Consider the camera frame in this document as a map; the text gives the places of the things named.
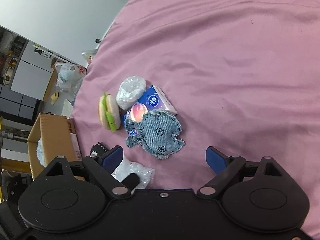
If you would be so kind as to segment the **pink peach toy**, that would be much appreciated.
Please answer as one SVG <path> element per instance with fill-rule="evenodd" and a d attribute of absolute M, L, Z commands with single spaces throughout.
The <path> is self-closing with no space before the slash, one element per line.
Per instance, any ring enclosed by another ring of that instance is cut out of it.
<path fill-rule="evenodd" d="M 134 122 L 141 122 L 144 114 L 147 112 L 147 107 L 143 103 L 137 102 L 130 109 L 130 119 Z"/>

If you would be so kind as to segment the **cream towel on floor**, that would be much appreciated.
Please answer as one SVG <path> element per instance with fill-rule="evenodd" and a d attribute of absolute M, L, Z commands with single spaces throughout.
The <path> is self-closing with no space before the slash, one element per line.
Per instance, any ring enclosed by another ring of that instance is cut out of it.
<path fill-rule="evenodd" d="M 72 111 L 73 111 L 73 105 L 69 100 L 65 99 L 63 103 L 61 115 L 69 119 L 71 117 Z"/>

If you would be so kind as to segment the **plush hamburger toy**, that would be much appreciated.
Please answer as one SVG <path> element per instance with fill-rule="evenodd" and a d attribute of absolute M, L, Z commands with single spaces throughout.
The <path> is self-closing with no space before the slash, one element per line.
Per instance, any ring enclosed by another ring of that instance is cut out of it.
<path fill-rule="evenodd" d="M 119 106 L 111 94 L 103 92 L 99 99 L 98 115 L 101 125 L 112 132 L 121 126 Z"/>

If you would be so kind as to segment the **clear bubble wrap bag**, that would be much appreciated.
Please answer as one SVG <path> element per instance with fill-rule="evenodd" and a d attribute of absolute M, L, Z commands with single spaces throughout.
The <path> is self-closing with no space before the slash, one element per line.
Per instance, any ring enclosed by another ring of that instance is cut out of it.
<path fill-rule="evenodd" d="M 127 157 L 123 156 L 122 162 L 114 170 L 112 176 L 116 178 L 116 180 L 122 181 L 131 173 L 134 173 L 139 177 L 139 184 L 135 189 L 146 189 L 152 180 L 154 172 L 155 170 L 153 168 L 146 167 L 134 161 L 129 161 Z"/>

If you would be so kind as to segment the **small clear plastic bag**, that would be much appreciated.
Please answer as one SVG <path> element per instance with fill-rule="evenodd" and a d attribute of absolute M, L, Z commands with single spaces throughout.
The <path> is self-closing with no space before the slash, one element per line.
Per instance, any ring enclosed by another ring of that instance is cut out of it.
<path fill-rule="evenodd" d="M 93 58 L 95 57 L 97 53 L 97 49 L 92 49 L 92 50 L 84 50 L 82 51 L 82 57 L 86 60 L 88 64 L 91 64 L 93 61 Z"/>

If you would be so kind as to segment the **fluffy light blue plush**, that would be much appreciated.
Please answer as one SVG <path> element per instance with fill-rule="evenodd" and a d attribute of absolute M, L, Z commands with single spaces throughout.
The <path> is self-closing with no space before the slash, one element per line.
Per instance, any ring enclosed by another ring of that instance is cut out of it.
<path fill-rule="evenodd" d="M 43 150 L 42 138 L 40 138 L 39 141 L 37 142 L 36 156 L 37 156 L 40 164 L 43 167 L 46 167 L 46 162 L 45 162 L 45 159 L 44 159 L 44 150 Z"/>

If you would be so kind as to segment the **white kitchen cabinet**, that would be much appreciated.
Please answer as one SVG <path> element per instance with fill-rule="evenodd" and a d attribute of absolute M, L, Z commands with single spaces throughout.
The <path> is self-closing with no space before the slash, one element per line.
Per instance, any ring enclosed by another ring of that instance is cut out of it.
<path fill-rule="evenodd" d="M 15 69 L 10 90 L 36 100 L 46 101 L 55 59 L 52 53 L 28 41 Z"/>

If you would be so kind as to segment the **large white plastic bag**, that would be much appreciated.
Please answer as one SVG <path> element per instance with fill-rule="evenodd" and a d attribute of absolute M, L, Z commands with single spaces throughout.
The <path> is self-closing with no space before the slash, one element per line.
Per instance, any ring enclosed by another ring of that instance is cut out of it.
<path fill-rule="evenodd" d="M 71 63 L 58 62 L 55 64 L 57 72 L 56 88 L 69 94 L 76 94 L 87 74 L 87 69 Z"/>

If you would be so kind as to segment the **yellow slipper far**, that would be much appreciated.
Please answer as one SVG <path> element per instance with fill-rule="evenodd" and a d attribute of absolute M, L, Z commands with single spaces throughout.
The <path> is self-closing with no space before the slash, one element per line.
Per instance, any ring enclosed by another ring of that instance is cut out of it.
<path fill-rule="evenodd" d="M 55 92 L 55 93 L 52 94 L 52 96 L 51 96 L 51 105 L 54 105 L 57 102 L 57 100 L 59 98 L 59 95 L 60 95 L 59 92 Z"/>

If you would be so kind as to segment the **pink bed sheet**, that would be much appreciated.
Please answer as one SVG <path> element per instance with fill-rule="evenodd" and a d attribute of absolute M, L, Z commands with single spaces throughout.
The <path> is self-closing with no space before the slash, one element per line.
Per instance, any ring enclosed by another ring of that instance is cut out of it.
<path fill-rule="evenodd" d="M 134 75 L 163 90 L 185 141 L 166 160 L 125 148 L 155 170 L 150 187 L 199 189 L 214 175 L 208 146 L 271 156 L 308 195 L 303 229 L 319 239 L 319 0 L 130 0 L 76 96 L 82 155 L 125 145 L 125 130 L 101 126 L 98 101 Z"/>

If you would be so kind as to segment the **blue tissue pack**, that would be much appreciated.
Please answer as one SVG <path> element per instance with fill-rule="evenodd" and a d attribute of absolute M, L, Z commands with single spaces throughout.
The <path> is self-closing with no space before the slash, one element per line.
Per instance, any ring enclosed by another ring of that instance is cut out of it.
<path fill-rule="evenodd" d="M 177 115 L 176 109 L 170 103 L 164 92 L 159 87 L 154 85 L 151 85 L 137 102 L 143 103 L 147 107 L 148 112 L 152 110 L 161 110 L 169 111 L 171 114 Z M 131 120 L 130 109 L 121 117 L 123 125 L 125 125 L 127 119 Z"/>

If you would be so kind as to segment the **black white small pouch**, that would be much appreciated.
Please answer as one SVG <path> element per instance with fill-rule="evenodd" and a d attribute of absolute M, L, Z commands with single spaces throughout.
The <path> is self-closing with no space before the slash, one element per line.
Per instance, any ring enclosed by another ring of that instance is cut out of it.
<path fill-rule="evenodd" d="M 96 154 L 97 156 L 103 155 L 109 151 L 109 148 L 101 142 L 91 147 L 90 155 Z"/>

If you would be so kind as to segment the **brown cardboard box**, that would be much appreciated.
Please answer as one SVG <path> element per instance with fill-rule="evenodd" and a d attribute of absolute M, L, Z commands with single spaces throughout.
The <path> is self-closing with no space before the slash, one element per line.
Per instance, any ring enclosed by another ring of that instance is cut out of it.
<path fill-rule="evenodd" d="M 37 157 L 38 142 L 42 141 L 44 164 Z M 74 123 L 61 115 L 40 113 L 28 137 L 28 155 L 31 175 L 35 179 L 58 155 L 68 161 L 81 161 Z"/>

